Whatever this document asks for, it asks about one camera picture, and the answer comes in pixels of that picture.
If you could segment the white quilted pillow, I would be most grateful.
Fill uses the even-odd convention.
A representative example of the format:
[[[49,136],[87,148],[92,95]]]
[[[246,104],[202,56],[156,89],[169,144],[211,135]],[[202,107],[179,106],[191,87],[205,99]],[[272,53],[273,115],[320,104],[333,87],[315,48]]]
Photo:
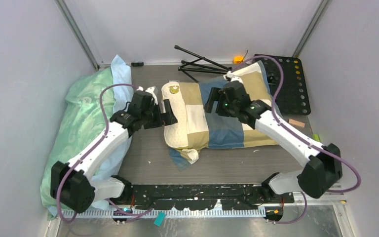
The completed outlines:
[[[189,148],[187,112],[186,104],[183,99],[183,91],[189,84],[191,84],[191,82],[170,81],[161,88],[162,99],[169,99],[172,112],[178,121],[164,128],[165,142],[170,148]]]

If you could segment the blue beige checkered pillow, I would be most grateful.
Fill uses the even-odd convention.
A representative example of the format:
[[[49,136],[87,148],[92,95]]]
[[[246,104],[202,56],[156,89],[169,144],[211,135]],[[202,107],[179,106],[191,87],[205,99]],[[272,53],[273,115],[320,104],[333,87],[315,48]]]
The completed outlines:
[[[213,88],[227,84],[224,76],[202,82],[170,81],[162,88],[162,98],[168,99],[177,123],[166,126],[164,139],[170,148],[170,158],[179,171],[199,159],[202,149],[236,149],[276,145],[267,135],[241,123],[217,102],[211,112],[205,111]]]

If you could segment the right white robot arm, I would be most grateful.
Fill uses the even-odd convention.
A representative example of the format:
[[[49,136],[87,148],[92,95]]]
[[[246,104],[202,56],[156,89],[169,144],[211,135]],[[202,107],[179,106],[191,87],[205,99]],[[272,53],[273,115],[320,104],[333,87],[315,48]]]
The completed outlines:
[[[301,170],[276,172],[261,183],[267,202],[276,202],[282,194],[292,192],[318,199],[342,177],[341,162],[329,155],[340,155],[336,145],[325,146],[299,132],[272,110],[269,100],[251,100],[239,81],[211,88],[204,110],[237,118],[271,138],[300,164]]]

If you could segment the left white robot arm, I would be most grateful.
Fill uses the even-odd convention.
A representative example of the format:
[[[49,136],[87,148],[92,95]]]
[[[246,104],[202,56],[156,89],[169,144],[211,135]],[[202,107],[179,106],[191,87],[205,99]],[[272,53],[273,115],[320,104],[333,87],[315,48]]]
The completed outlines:
[[[68,162],[57,161],[52,166],[50,194],[58,207],[65,205],[76,213],[83,213],[96,201],[108,199],[127,204],[131,200],[131,183],[124,178],[113,175],[94,181],[92,177],[106,158],[141,128],[178,122],[170,100],[164,99],[159,104],[153,89],[136,91],[127,109],[114,113],[101,134],[82,152]]]

